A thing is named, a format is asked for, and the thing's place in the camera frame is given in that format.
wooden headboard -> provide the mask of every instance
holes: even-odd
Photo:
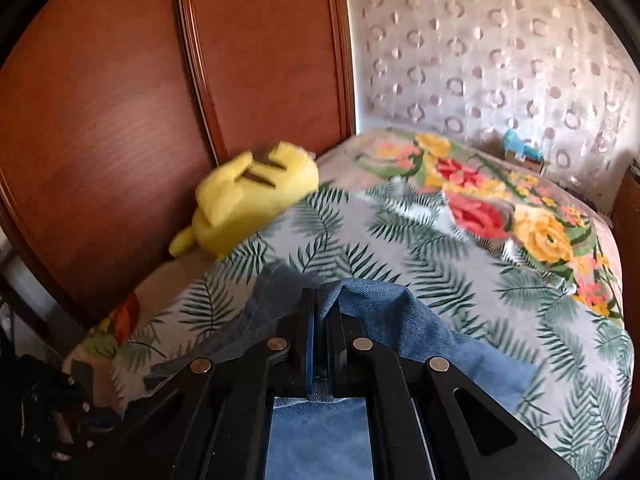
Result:
[[[354,131],[346,0],[49,0],[0,69],[0,223],[84,326],[168,258],[215,164]]]

white blanket with green leaves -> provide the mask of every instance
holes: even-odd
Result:
[[[516,417],[584,480],[609,463],[630,393],[629,336],[513,247],[457,229],[442,194],[400,182],[357,194],[324,187],[242,243],[132,338],[155,352],[141,362],[123,347],[114,360],[120,394],[139,397],[160,354],[185,354],[237,314],[276,258],[327,280],[401,283],[452,329],[537,364]]]

silver screw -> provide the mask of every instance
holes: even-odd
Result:
[[[446,372],[449,370],[449,361],[444,357],[432,357],[429,359],[429,368],[435,372]]]
[[[269,350],[273,351],[284,350],[287,347],[287,344],[287,340],[281,337],[272,337],[267,341]]]
[[[205,374],[211,370],[211,361],[205,357],[199,357],[191,361],[191,371],[195,374]]]
[[[366,337],[359,337],[353,340],[353,347],[356,350],[367,351],[373,348],[373,341]]]

yellow plush toy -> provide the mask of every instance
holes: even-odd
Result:
[[[173,257],[197,242],[222,258],[287,207],[318,189],[318,167],[301,148],[280,142],[267,159],[270,163],[263,164],[254,160],[252,153],[242,153],[200,183],[191,226],[169,245]]]

bed sheet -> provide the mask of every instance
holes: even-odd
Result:
[[[320,192],[211,270],[204,272],[212,260],[195,252],[141,284],[91,330],[65,371],[75,360],[91,364],[94,402],[121,410],[145,394],[142,377],[153,364],[186,354],[232,319],[274,258],[328,280],[393,280],[459,332],[536,363],[538,375],[516,416],[581,478],[596,478],[620,435],[633,350],[613,301],[619,276],[594,213],[569,205],[564,191],[532,174],[439,136],[370,134],[334,150],[319,167]],[[557,224],[548,214],[553,209]],[[529,236],[519,222],[544,236]],[[571,254],[566,243],[545,243],[561,238],[558,225],[577,234],[568,237]],[[585,244],[589,250],[576,255]],[[569,258],[587,254],[588,266]],[[603,306],[596,283],[605,273],[612,287]]]

